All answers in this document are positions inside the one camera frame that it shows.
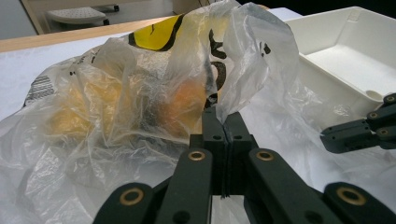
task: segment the bolt hole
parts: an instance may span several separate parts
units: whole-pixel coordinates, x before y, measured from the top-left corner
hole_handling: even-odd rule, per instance
[[[378,117],[378,115],[376,113],[371,113],[370,114],[370,118],[375,119],[376,117]]]
[[[144,197],[143,190],[139,188],[132,188],[125,190],[120,196],[120,203],[126,206],[140,203]]]
[[[190,220],[190,213],[186,211],[178,211],[174,214],[173,220],[177,224],[188,223]]]
[[[323,217],[316,212],[306,211],[305,218],[306,218],[306,220],[308,220],[309,223],[312,223],[312,224],[323,223]]]
[[[133,200],[136,200],[137,197],[139,197],[139,193],[137,193],[137,192],[131,192],[131,193],[125,195],[125,200],[127,200],[127,201],[133,201]]]
[[[364,205],[366,203],[366,198],[355,189],[341,187],[336,192],[338,197],[346,203],[353,205]]]
[[[274,156],[270,152],[260,151],[256,154],[256,157],[262,161],[271,161],[274,159]]]
[[[201,161],[205,158],[205,153],[201,151],[193,151],[189,153],[189,158],[192,161]]]

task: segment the white container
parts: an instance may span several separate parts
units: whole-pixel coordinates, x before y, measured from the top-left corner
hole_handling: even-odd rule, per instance
[[[286,23],[300,51],[302,81],[314,92],[363,117],[396,92],[396,20],[349,7]]]

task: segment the crumpled plastic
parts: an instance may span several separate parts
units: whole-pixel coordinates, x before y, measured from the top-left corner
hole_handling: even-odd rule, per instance
[[[345,121],[356,115],[299,80],[283,21],[222,1],[167,22],[53,65],[40,76],[54,93],[0,122],[0,222],[92,222],[117,187],[154,187],[172,175],[213,105],[221,121],[240,111],[259,146],[277,151],[311,187],[346,181],[396,210],[393,151],[333,155],[319,142],[324,111]],[[142,38],[156,32],[174,42]],[[242,201],[215,197],[212,223],[248,223]]]

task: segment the floor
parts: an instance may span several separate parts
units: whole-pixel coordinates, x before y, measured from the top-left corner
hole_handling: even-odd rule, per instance
[[[115,12],[113,6],[94,7],[107,15],[110,24],[119,24],[128,21],[142,21],[153,18],[173,16],[172,0],[146,0],[142,2],[133,2],[118,4],[120,11]],[[71,31],[78,29],[103,26],[101,21],[89,24],[64,24],[57,21],[49,20],[49,28],[52,33]]]

